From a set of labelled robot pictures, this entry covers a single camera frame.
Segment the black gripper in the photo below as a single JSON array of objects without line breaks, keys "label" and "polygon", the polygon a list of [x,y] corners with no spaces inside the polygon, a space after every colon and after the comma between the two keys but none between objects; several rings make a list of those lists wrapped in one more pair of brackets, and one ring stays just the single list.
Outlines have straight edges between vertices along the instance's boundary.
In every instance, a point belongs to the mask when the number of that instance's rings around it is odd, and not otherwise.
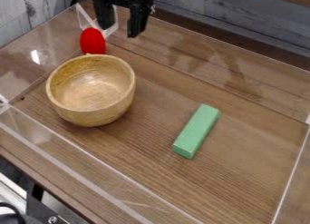
[{"label": "black gripper", "polygon": [[146,28],[148,16],[153,12],[153,0],[93,0],[96,21],[102,30],[114,24],[113,5],[129,8],[126,37],[137,37]]}]

